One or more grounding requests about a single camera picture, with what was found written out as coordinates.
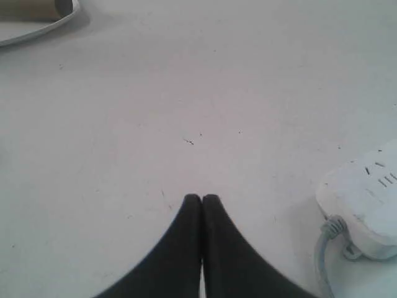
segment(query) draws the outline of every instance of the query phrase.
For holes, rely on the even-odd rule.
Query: gray cable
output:
[[[347,230],[347,225],[342,217],[333,215],[321,227],[321,235],[317,240],[314,250],[314,268],[316,270],[317,282],[324,298],[335,298],[332,293],[331,285],[328,281],[327,270],[325,268],[325,251],[328,241],[334,239],[339,234]]]

